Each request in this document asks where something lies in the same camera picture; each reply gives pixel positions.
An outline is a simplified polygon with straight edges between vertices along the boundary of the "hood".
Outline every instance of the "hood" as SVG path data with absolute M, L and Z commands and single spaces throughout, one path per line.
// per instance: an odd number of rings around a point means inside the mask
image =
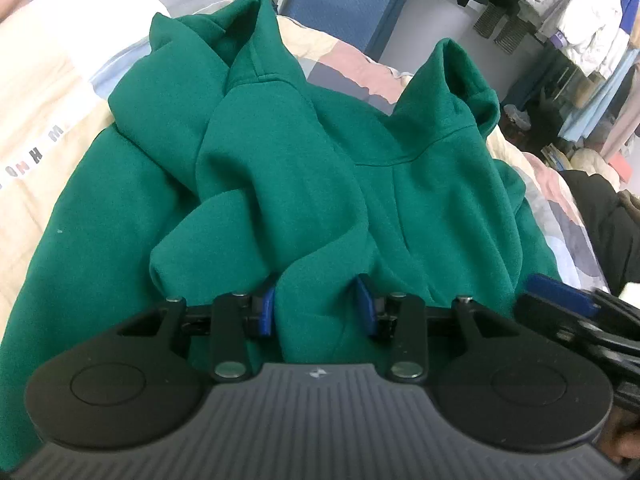
M 356 164 L 386 166 L 414 158 L 465 127 L 486 138 L 499 118 L 495 91 L 465 51 L 448 39 L 437 44 L 410 82 L 413 91 L 401 95 L 391 116 L 308 84 L 299 63 L 282 44 L 269 0 L 236 0 L 212 15 L 171 19 L 156 14 L 149 42 L 152 55 L 121 79 L 109 105 L 120 133 L 195 194 L 198 154 L 214 112 L 231 102 L 244 103 L 249 111 L 252 85 L 285 82 L 295 88 L 311 105 L 320 131 Z M 180 51 L 190 53 L 188 64 L 180 70 L 181 78 L 193 82 L 185 88 L 170 79 L 175 77 L 170 71 L 166 71 L 167 80 L 158 76 L 162 72 L 158 66 L 175 63 L 175 53 Z M 185 92 L 190 106 L 177 110 L 173 103 L 185 102 Z M 281 122 L 287 123 L 290 110 L 280 113 Z M 367 142 L 335 124 L 342 116 L 358 118 L 362 130 L 370 132 Z M 149 117 L 154 118 L 153 124 L 148 123 Z M 172 146 L 170 156 L 165 146 Z

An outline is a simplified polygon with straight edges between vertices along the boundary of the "metal screw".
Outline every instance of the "metal screw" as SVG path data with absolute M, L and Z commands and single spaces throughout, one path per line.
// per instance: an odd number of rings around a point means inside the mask
M 604 355 L 604 357 L 606 357 L 606 358 L 608 358 L 608 359 L 610 359 L 612 361 L 615 361 L 617 363 L 623 362 L 622 358 L 620 357 L 620 354 L 618 354 L 616 352 L 612 352 L 611 350 L 608 350 L 608 349 L 606 349 L 606 348 L 604 348 L 602 346 L 597 346 L 596 348 L 599 349 L 602 352 L 602 355 Z
M 588 321 L 578 321 L 578 323 L 586 328 L 587 330 L 591 330 L 592 332 L 602 332 L 602 329 L 598 326 L 595 326 L 593 323 L 589 323 Z
M 570 343 L 571 341 L 574 340 L 575 334 L 572 332 L 569 332 L 568 330 L 565 330 L 564 328 L 561 328 L 556 332 L 556 337 L 560 341 L 565 341 L 566 343 Z
M 223 379 L 237 379 L 244 375 L 246 367 L 238 361 L 222 361 L 214 372 Z
M 423 368 L 412 361 L 398 361 L 391 367 L 391 373 L 401 379 L 413 379 L 422 375 Z

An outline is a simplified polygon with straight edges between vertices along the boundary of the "white wall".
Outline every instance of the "white wall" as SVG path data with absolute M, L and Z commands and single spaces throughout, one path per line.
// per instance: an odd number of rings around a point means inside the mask
M 489 85 L 503 99 L 514 81 L 534 62 L 542 46 L 526 36 L 510 56 L 492 40 L 473 30 L 484 6 L 456 0 L 407 0 L 380 63 L 404 72 L 416 72 L 442 38 L 453 38 L 474 60 Z M 494 37 L 500 30 L 498 24 Z
M 634 141 L 634 149 L 631 151 L 626 161 L 629 163 L 634 172 L 631 174 L 631 180 L 626 184 L 626 188 L 633 194 L 640 196 L 640 139 Z

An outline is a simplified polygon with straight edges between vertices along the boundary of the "bedsheet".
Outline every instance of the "bedsheet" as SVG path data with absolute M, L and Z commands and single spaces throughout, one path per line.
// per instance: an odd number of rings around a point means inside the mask
M 0 336 L 57 197 L 92 140 L 113 120 L 106 98 L 150 51 L 152 16 L 215 12 L 230 1 L 0 1 L 13 11 L 0 23 Z M 375 63 L 328 34 L 282 16 L 278 23 L 310 83 L 389 114 L 411 81 L 410 74 Z M 509 144 L 498 128 L 487 147 L 523 178 L 562 279 L 606 288 L 562 178 Z

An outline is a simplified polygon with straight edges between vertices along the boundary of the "gray ribbed surface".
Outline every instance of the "gray ribbed surface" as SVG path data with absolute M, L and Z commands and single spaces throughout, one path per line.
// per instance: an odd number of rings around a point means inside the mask
M 265 365 L 213 389 L 171 436 L 113 453 L 47 444 L 18 472 L 29 480 L 367 479 L 617 480 L 590 446 L 518 455 L 452 428 L 417 386 L 371 365 Z
M 504 16 L 504 13 L 504 9 L 496 7 L 494 4 L 488 4 L 474 24 L 474 30 L 483 38 L 489 39 L 494 33 L 495 26 Z
M 527 23 L 518 16 L 511 16 L 504 24 L 494 43 L 511 55 L 515 52 L 523 38 L 527 35 Z

